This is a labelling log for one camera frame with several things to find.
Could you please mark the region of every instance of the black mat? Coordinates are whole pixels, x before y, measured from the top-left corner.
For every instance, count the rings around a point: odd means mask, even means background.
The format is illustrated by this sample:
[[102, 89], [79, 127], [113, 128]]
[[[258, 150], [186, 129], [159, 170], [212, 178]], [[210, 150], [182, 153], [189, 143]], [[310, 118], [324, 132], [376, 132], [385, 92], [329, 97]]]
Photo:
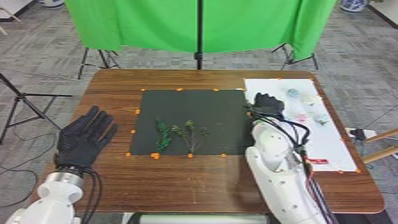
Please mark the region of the black mat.
[[[196, 127], [207, 127], [210, 135], [205, 137], [198, 155], [244, 155], [253, 146], [253, 124], [246, 110], [246, 96], [241, 90], [187, 90], [146, 91], [143, 95], [141, 115], [136, 125], [132, 154], [148, 155], [157, 152], [157, 117], [170, 126], [184, 127], [189, 120]], [[173, 134], [171, 146], [164, 155], [187, 155], [189, 149], [184, 139]]]

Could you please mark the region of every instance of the tripod stand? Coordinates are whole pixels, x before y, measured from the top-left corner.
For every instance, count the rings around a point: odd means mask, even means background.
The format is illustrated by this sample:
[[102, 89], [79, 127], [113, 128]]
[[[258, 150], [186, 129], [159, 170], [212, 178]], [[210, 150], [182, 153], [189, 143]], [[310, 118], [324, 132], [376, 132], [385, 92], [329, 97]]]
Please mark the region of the tripod stand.
[[[54, 127], [61, 130], [59, 125], [56, 124], [52, 118], [47, 116], [47, 112], [49, 112], [51, 106], [54, 104], [56, 98], [58, 97], [72, 97], [72, 95], [22, 93], [20, 90], [17, 89], [17, 86], [10, 82], [10, 80], [8, 80], [8, 78], [6, 78], [3, 73], [0, 73], [0, 81], [4, 82], [6, 86], [10, 87], [10, 89], [13, 90], [15, 94], [17, 94], [15, 104], [13, 104], [13, 108], [11, 108], [11, 112], [10, 112], [10, 118], [8, 118], [8, 122], [6, 122], [6, 126], [4, 126], [4, 132], [3, 132], [3, 137], [0, 137], [0, 145], [3, 145], [10, 128], [19, 126], [20, 124], [26, 124], [27, 122], [31, 122], [31, 121], [35, 121], [38, 119], [45, 119], [51, 122], [51, 124], [54, 125]], [[52, 100], [49, 102], [49, 105], [47, 105], [47, 108], [45, 108], [43, 111], [36, 107], [35, 103], [29, 101], [27, 96], [47, 96], [47, 97], [52, 97]], [[33, 109], [33, 111], [36, 113], [36, 117], [29, 118], [24, 121], [19, 121], [17, 123], [11, 123], [13, 122], [15, 113], [17, 113], [17, 106], [19, 106], [20, 102], [24, 102], [26, 105], [29, 106], [29, 108]]]

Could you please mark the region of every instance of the white robotic arm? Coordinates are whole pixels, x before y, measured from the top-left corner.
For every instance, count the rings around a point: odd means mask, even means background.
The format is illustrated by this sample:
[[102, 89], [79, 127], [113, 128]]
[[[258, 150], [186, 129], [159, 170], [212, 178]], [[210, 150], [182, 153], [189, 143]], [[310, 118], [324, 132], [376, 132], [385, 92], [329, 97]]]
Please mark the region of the white robotic arm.
[[52, 173], [38, 189], [42, 199], [15, 212], [6, 224], [81, 224], [74, 203], [83, 198], [83, 189], [84, 179], [77, 174]]
[[255, 122], [253, 136], [257, 144], [248, 148], [246, 157], [273, 213], [283, 224], [326, 224], [289, 138], [260, 120]]

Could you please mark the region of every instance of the robotic arm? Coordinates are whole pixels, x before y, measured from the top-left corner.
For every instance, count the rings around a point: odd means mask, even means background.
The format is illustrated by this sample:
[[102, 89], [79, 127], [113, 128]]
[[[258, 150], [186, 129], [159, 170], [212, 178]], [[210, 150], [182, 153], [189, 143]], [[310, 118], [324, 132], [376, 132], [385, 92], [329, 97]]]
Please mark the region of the robotic arm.
[[250, 108], [255, 117], [257, 143], [248, 148], [246, 157], [276, 218], [283, 224], [338, 224], [328, 204], [321, 202], [324, 200], [319, 200], [324, 199], [324, 195], [310, 176], [306, 136], [299, 143], [282, 128], [283, 102], [267, 94], [258, 93], [255, 105], [250, 105]]
[[[246, 157], [273, 213], [283, 224], [338, 224], [306, 162], [310, 132], [299, 143], [280, 125], [289, 122], [283, 119], [285, 104], [267, 94], [258, 94], [250, 110], [257, 144], [248, 148]], [[100, 108], [93, 107], [63, 129], [58, 170], [38, 189], [42, 199], [27, 209], [17, 211], [6, 224], [90, 223], [88, 216], [84, 219], [75, 217], [74, 203], [84, 195], [84, 174], [93, 174], [91, 166], [118, 131], [113, 120], [106, 111], [100, 112]]]
[[88, 220], [75, 217], [74, 203], [84, 196], [84, 174], [95, 172], [91, 166], [118, 132], [113, 121], [113, 116], [95, 106], [86, 116], [63, 129], [56, 154], [58, 171], [38, 189], [42, 199], [27, 209], [15, 212], [6, 224], [88, 223]]

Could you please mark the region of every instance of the white panel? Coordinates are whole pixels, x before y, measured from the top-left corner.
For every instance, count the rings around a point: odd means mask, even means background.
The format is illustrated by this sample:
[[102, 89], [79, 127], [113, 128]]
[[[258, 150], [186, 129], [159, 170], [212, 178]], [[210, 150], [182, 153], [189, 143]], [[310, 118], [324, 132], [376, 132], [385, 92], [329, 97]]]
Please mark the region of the white panel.
[[[35, 0], [0, 0], [0, 6], [15, 14], [33, 1]], [[0, 19], [8, 19], [10, 17], [10, 14], [0, 10]]]
[[[312, 130], [310, 142], [306, 144], [308, 155], [312, 159], [329, 160], [329, 164], [314, 165], [315, 171], [356, 171], [358, 166], [342, 141], [342, 135], [328, 112], [326, 104], [322, 100], [317, 101], [319, 92], [314, 81], [310, 79], [246, 79], [246, 89], [246, 98], [251, 103], [255, 103], [258, 92], [269, 93], [285, 102], [283, 114], [289, 120], [299, 122], [296, 120], [296, 115], [299, 114], [305, 114], [308, 117], [303, 122]], [[290, 89], [299, 90], [299, 98], [289, 97], [287, 92]], [[312, 100], [319, 102], [314, 106], [306, 103]], [[328, 116], [331, 121], [326, 125], [315, 122], [314, 118], [317, 115]], [[290, 125], [285, 124], [283, 127], [292, 136], [296, 136]]]
[[381, 3], [372, 2], [372, 6], [398, 24], [398, 0], [385, 0]]

